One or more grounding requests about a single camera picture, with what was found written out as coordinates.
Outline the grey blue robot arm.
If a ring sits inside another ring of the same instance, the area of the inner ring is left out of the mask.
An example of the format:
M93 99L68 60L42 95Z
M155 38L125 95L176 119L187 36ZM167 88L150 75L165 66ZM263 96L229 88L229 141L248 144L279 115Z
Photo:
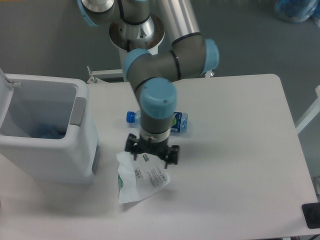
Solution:
M141 117L139 136L128 136L125 151L177 164L180 148L168 145L177 106L174 82L205 75L220 61L216 43L201 35L191 2L158 1L161 18L151 13L147 0L79 0L77 4L88 25L110 23L113 44L126 51L122 72Z

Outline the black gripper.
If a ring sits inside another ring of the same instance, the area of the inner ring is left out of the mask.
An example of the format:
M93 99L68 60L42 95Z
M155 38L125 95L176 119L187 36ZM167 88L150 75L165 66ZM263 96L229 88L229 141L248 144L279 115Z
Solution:
M130 133L127 137L124 151L131 153L133 159L136 160L139 154L147 153L159 157L164 160L164 168L167 169L169 165L177 165L179 160L180 146L168 146L168 138L154 142L152 140L145 140L142 137L137 138L136 135Z

